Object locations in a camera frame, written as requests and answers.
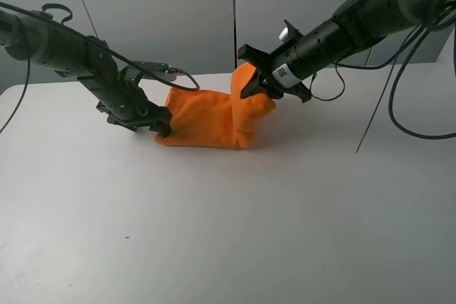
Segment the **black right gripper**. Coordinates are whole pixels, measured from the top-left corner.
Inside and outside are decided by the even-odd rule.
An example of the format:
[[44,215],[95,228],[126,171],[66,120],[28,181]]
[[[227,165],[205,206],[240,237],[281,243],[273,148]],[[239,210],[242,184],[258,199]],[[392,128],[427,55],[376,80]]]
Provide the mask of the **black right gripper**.
[[238,50],[237,58],[254,66],[252,77],[240,92],[241,99],[266,92],[273,100],[282,99],[285,94],[298,97],[302,103],[310,100],[310,90],[301,81],[290,88],[285,88],[273,76],[273,72],[284,64],[283,58],[276,62],[273,53],[265,53],[248,44],[244,44]]

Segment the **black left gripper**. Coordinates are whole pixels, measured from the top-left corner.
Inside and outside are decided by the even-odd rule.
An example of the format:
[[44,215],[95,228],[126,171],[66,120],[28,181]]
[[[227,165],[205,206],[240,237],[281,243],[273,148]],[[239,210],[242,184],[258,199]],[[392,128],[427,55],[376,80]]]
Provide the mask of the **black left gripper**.
[[99,103],[96,108],[108,115],[107,122],[111,125],[128,130],[149,126],[149,131],[167,137],[171,133],[172,113],[167,107],[148,105],[144,92],[139,88],[142,75],[124,67],[111,81],[97,78],[95,96]]

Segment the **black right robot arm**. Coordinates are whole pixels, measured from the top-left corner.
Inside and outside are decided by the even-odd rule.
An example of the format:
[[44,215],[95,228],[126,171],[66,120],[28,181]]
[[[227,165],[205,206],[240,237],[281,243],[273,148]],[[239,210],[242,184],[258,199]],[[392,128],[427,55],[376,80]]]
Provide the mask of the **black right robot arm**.
[[240,97],[266,93],[272,99],[281,99],[290,94],[305,103],[314,94],[303,81],[315,80],[325,67],[338,68],[343,59],[409,28],[417,32],[404,41],[391,61],[395,62],[406,48],[413,56],[430,33],[454,23],[455,0],[347,0],[306,35],[286,22],[279,35],[282,43],[271,53],[243,45],[237,55],[254,66],[254,73]]

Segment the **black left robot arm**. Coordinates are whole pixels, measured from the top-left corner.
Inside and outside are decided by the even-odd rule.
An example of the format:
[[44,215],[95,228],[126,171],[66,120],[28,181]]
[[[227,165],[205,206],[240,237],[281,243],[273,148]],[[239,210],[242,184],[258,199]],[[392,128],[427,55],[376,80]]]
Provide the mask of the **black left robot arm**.
[[97,99],[97,110],[111,125],[131,131],[146,127],[162,136],[170,133],[169,109],[150,102],[140,87],[142,79],[168,78],[168,65],[128,63],[119,69],[108,45],[94,36],[77,36],[59,27],[51,14],[1,12],[1,45],[17,61],[29,61],[74,77]]

